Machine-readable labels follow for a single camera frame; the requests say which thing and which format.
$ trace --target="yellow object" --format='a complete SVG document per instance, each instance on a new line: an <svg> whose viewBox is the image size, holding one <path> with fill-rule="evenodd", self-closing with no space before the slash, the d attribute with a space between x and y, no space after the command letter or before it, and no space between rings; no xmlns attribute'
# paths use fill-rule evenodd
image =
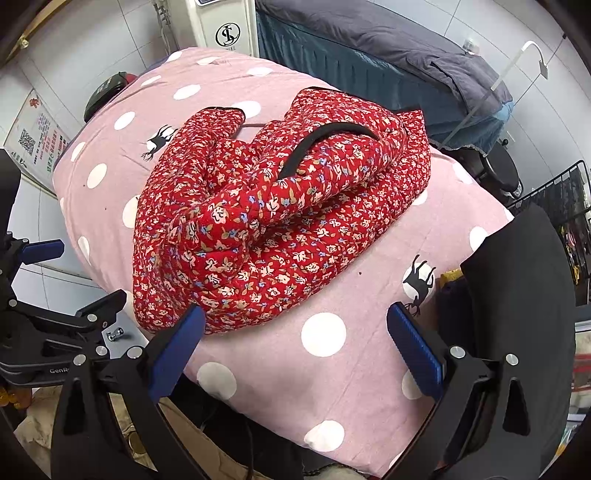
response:
<svg viewBox="0 0 591 480"><path fill-rule="evenodd" d="M458 278L462 278L463 276L464 276L464 274L462 273L461 268L457 268L455 270L450 270L449 272L445 272L445 273L441 274L441 277L439 277L439 288L443 288L443 286L447 282L457 280Z"/></svg>
<svg viewBox="0 0 591 480"><path fill-rule="evenodd" d="M0 407L6 407L10 403L8 399L8 392L0 387Z"/></svg>

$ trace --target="deer print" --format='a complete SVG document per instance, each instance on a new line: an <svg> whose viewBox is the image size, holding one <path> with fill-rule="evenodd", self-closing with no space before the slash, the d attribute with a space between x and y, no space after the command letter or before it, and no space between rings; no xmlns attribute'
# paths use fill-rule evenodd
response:
<svg viewBox="0 0 591 480"><path fill-rule="evenodd" d="M170 125L164 125L158 133L155 134L152 138L150 138L146 142L146 148L148 151L146 153L142 153L142 158L145 161L150 161L154 158L154 154L163 148L174 136L177 132L178 128L173 128Z"/></svg>
<svg viewBox="0 0 591 480"><path fill-rule="evenodd" d="M420 272L421 268L423 267L424 264L427 263L427 260L423 260L419 264L419 266L417 267L416 265L417 265L417 260L418 260L419 256L420 255L417 255L416 257L414 257L413 266L411 267L410 273L407 275L407 277L404 279L404 282L403 282L403 283L410 285L417 292L417 294L414 297L413 302L407 303L405 305L405 307L411 313L412 313L411 308L414 307L415 311L414 311L413 315L415 315L415 316L421 314L421 303L423 303L425 301L425 299L427 298L427 295L429 294L429 291L433 288L434 279L435 279L435 276L433 275L433 271L435 270L435 267L433 267L431 269L431 271L429 272L429 275L427 275L427 278L425 280L423 280L422 278L419 277L419 272Z"/></svg>

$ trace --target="metal screw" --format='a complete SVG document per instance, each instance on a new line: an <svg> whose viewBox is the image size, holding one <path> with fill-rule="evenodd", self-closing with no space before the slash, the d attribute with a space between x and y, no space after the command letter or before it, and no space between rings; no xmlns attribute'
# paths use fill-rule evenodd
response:
<svg viewBox="0 0 591 480"><path fill-rule="evenodd" d="M115 329L114 332L107 332L107 338L111 341L114 342L117 340L117 338L122 337L124 334L124 330L121 327L118 327Z"/></svg>
<svg viewBox="0 0 591 480"><path fill-rule="evenodd" d="M461 346L453 346L449 349L452 357L454 358L464 358L466 356L466 351Z"/></svg>
<svg viewBox="0 0 591 480"><path fill-rule="evenodd" d="M519 363L519 359L517 358L517 355L513 355L512 353L508 353L507 356L505 357L505 360L507 360L507 363L509 365L513 365L513 366L516 366Z"/></svg>
<svg viewBox="0 0 591 480"><path fill-rule="evenodd" d="M80 355L76 355L74 357L74 365L81 366L84 364L84 362L86 362L86 355L81 353Z"/></svg>
<svg viewBox="0 0 591 480"><path fill-rule="evenodd" d="M143 349L140 346L133 346L129 350L127 350L127 356L129 358L139 358L142 353Z"/></svg>

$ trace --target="metal rack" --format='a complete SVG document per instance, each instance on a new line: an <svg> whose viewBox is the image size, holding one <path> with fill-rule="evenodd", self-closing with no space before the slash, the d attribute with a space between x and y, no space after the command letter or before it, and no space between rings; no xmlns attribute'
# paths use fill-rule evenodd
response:
<svg viewBox="0 0 591 480"><path fill-rule="evenodd" d="M507 207L513 215L532 203L544 209L564 245L576 286L591 278L589 185L587 165L579 160Z"/></svg>

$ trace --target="red floral jacket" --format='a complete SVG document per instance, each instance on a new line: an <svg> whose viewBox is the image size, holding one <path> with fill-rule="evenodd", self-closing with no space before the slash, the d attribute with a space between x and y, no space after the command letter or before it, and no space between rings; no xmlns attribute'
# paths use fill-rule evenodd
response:
<svg viewBox="0 0 591 480"><path fill-rule="evenodd" d="M267 322L318 292L425 189L420 111L308 88L251 143L232 108L193 115L138 203L134 309L152 332L191 303L206 333Z"/></svg>

